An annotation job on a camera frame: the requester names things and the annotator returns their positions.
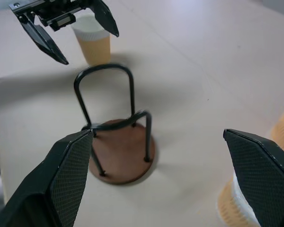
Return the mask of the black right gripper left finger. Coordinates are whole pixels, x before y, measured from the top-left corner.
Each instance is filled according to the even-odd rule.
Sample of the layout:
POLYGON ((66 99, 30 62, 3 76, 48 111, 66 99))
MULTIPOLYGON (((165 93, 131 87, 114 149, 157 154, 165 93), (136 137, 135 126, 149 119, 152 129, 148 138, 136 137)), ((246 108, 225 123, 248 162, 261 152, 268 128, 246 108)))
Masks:
POLYGON ((73 227, 85 190, 92 130, 55 142, 2 211, 2 227, 73 227))

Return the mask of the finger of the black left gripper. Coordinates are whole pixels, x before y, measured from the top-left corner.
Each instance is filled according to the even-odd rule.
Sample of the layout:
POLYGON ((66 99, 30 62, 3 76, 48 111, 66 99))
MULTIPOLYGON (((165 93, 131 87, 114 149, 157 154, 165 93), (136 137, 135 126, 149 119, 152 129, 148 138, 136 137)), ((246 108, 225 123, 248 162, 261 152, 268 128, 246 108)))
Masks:
POLYGON ((23 29, 42 52, 61 64, 69 64, 54 40, 40 25, 35 25, 27 14, 17 16, 17 18, 23 29))
POLYGON ((89 7, 95 15, 97 22, 110 34, 119 37, 119 30, 116 21, 109 7, 102 0, 91 0, 89 7))

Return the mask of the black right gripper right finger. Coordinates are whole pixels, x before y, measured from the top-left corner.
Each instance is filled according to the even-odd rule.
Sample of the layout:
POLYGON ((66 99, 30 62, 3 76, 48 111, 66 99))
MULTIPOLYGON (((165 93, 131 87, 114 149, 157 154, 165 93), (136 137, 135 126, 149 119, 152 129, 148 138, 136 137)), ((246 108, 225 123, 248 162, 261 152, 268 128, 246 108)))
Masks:
POLYGON ((225 129, 240 190, 261 227, 284 227, 284 151, 256 134, 225 129))

